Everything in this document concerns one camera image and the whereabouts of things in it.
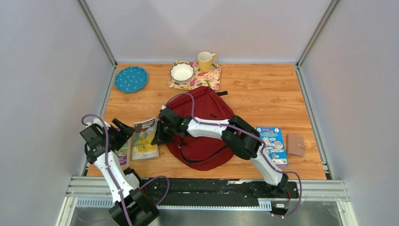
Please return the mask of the white scalloped bowl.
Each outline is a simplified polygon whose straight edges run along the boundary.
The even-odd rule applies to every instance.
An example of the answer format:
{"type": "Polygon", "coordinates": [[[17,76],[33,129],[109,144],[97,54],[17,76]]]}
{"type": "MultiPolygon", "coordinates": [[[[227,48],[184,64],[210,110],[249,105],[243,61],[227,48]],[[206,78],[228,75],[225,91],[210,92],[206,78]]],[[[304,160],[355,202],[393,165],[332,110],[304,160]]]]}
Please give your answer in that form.
{"type": "Polygon", "coordinates": [[[170,76],[180,84],[189,82],[194,75],[194,68],[188,63],[178,63],[170,70],[170,76]]]}

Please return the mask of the brown leather wallet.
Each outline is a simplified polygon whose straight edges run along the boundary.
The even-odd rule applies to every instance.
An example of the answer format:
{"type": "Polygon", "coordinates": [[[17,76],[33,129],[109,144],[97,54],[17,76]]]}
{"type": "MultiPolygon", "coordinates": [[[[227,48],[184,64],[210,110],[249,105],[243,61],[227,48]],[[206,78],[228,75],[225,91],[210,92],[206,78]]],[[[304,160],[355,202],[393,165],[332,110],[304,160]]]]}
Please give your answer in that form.
{"type": "Polygon", "coordinates": [[[297,134],[287,134],[287,153],[295,156],[305,156],[304,138],[297,134]]]}

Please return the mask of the yellow mug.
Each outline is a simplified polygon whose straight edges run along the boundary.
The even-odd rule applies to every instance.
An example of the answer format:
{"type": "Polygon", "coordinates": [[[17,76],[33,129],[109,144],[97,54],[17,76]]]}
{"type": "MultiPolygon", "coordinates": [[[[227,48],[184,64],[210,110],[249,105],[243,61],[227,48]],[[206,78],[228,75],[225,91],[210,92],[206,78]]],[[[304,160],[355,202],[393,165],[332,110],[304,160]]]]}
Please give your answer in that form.
{"type": "Polygon", "coordinates": [[[202,72],[211,71],[212,64],[217,58],[217,54],[210,52],[201,52],[198,54],[198,66],[202,72]]]}

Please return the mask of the purple treehouse book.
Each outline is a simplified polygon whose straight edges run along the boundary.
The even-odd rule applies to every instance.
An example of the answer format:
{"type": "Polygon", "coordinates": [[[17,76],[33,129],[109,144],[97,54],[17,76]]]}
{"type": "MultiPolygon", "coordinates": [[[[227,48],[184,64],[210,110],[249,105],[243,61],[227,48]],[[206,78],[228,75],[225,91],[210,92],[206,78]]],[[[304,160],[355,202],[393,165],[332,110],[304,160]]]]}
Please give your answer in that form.
{"type": "Polygon", "coordinates": [[[130,162],[131,139],[129,139],[119,150],[115,151],[119,158],[120,166],[128,167],[130,162]]]}

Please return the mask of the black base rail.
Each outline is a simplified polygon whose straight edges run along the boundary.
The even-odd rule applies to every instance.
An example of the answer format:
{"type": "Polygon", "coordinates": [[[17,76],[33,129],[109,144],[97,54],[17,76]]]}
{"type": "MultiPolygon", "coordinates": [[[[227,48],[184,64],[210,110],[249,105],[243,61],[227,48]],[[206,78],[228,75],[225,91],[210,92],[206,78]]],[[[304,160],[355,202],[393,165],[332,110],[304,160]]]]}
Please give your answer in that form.
{"type": "Polygon", "coordinates": [[[209,178],[143,179],[144,194],[160,207],[287,210],[299,198],[296,182],[279,190],[264,181],[209,178]]]}

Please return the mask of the floral serving tray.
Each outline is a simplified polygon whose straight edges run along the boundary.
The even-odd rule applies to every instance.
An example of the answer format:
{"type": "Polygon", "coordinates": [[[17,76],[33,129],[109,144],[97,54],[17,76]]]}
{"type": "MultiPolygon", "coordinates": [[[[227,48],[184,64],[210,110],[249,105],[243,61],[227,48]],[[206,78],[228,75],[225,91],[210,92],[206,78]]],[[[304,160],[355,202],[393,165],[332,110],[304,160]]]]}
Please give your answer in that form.
{"type": "Polygon", "coordinates": [[[168,87],[172,89],[192,90],[200,86],[210,87],[214,91],[220,88],[220,80],[222,73],[222,66],[220,64],[212,64],[210,72],[202,72],[196,62],[193,61],[175,61],[173,67],[186,64],[193,68],[193,76],[187,82],[179,82],[172,78],[172,71],[170,71],[170,78],[168,87]]]}

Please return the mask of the blue comic book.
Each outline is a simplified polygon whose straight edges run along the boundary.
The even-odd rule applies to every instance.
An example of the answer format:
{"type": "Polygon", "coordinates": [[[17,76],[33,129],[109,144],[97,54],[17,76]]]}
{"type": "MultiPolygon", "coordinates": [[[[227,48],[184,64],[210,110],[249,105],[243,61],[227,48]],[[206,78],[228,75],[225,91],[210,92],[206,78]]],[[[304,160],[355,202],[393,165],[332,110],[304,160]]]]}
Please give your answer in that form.
{"type": "Polygon", "coordinates": [[[287,167],[287,153],[280,127],[256,127],[256,130],[266,144],[265,153],[273,163],[279,167],[287,167]]]}

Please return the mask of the blue polka dot plate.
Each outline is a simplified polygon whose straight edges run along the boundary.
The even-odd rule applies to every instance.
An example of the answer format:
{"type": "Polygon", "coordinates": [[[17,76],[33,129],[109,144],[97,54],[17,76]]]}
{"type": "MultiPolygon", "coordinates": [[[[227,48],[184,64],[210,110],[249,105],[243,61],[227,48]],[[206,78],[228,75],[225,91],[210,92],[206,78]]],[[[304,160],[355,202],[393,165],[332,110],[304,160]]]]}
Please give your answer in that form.
{"type": "Polygon", "coordinates": [[[135,93],[145,87],[148,73],[145,69],[133,66],[122,69],[115,78],[115,87],[123,93],[135,93]]]}

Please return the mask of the red backpack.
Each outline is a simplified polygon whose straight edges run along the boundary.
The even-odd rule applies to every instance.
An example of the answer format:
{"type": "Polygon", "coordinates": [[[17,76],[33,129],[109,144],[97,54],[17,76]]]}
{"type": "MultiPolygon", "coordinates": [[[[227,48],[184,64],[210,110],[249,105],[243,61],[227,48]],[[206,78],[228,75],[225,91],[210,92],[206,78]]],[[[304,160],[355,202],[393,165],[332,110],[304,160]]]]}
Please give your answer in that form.
{"type": "MultiPolygon", "coordinates": [[[[181,117],[192,115],[205,120],[228,120],[234,113],[217,92],[210,87],[200,86],[182,93],[166,104],[166,107],[181,117]]],[[[228,162],[234,153],[224,141],[209,137],[173,136],[167,143],[169,151],[188,167],[208,171],[228,162]]]]}

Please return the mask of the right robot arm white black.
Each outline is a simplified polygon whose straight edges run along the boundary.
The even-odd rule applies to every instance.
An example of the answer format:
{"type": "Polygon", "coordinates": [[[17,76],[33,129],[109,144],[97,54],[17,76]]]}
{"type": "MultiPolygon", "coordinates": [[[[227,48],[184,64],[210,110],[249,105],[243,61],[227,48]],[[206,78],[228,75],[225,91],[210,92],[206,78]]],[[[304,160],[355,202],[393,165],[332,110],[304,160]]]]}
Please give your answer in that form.
{"type": "Polygon", "coordinates": [[[208,137],[224,141],[241,159],[250,160],[268,184],[269,193],[281,197],[287,191],[288,176],[264,154],[265,142],[258,131],[237,115],[226,120],[206,120],[193,115],[185,118],[162,106],[152,145],[170,143],[173,136],[208,137]]]}

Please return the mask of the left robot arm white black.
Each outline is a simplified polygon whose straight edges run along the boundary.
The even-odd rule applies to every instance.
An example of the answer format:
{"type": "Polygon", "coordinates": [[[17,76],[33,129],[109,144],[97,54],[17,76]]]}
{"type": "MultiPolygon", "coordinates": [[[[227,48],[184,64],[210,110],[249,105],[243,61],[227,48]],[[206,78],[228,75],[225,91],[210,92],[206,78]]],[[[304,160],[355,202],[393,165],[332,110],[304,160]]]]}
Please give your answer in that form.
{"type": "Polygon", "coordinates": [[[102,173],[111,192],[113,207],[111,218],[119,226],[147,226],[159,215],[155,203],[143,192],[144,183],[131,169],[122,169],[116,151],[132,137],[135,129],[117,119],[106,123],[93,114],[93,122],[84,122],[80,135],[85,140],[88,163],[102,173]]]}

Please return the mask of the yellow illustrated paperback book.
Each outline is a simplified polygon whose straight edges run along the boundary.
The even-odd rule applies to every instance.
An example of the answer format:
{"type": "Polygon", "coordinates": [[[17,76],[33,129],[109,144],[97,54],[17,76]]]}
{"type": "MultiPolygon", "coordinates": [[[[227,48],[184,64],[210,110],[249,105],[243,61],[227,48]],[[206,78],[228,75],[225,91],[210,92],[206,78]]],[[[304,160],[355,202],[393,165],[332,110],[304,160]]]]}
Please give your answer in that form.
{"type": "Polygon", "coordinates": [[[159,157],[158,145],[152,145],[155,138],[158,120],[153,117],[134,124],[132,136],[132,160],[147,160],[159,157]]]}

